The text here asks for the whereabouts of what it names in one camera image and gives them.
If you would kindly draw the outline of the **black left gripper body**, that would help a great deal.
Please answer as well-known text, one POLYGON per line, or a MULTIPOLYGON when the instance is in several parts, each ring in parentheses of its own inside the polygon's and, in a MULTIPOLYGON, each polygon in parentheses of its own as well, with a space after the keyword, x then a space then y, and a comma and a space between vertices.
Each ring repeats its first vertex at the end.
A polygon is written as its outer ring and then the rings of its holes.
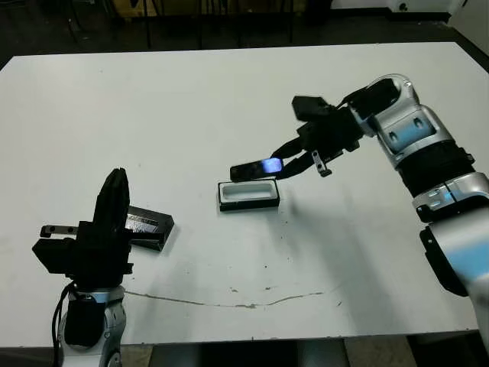
POLYGON ((63 274, 78 286, 118 286, 132 273, 128 261, 133 231, 108 231, 93 222, 45 225, 40 230, 40 262, 51 274, 63 274))

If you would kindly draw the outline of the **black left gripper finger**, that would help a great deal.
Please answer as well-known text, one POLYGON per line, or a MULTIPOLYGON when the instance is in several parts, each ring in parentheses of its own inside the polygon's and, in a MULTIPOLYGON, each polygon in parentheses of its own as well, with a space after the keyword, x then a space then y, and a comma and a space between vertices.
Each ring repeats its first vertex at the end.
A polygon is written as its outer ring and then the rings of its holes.
POLYGON ((96 226, 114 231, 120 222, 121 168, 114 168, 106 177, 97 196, 93 222, 96 226))
POLYGON ((128 207, 130 203, 129 196, 129 187, 128 187, 128 178, 126 174, 126 170, 124 168, 120 168, 120 227, 124 228, 127 215, 128 215, 128 207))

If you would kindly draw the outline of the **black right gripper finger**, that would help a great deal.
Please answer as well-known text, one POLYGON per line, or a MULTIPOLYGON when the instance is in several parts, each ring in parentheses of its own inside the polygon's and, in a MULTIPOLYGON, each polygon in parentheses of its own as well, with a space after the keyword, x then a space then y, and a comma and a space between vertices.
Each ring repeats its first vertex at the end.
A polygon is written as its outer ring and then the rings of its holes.
POLYGON ((297 137, 284 143, 276 151, 274 151, 270 157, 278 159, 296 159, 302 155, 304 155, 302 140, 300 137, 297 137))
POLYGON ((312 153, 309 151, 277 151, 277 158, 282 161, 291 158, 288 163, 283 163, 282 170, 277 174, 277 180, 285 180, 301 174, 314 165, 312 153))

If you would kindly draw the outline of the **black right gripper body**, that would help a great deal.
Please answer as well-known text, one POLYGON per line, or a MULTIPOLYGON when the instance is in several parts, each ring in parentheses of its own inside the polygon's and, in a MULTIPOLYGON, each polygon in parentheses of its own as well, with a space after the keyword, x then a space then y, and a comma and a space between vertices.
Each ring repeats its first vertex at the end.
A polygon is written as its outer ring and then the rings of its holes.
POLYGON ((359 146, 361 127, 349 109, 298 109, 296 118, 304 123, 297 129, 300 147, 321 177, 332 173, 328 162, 359 146))

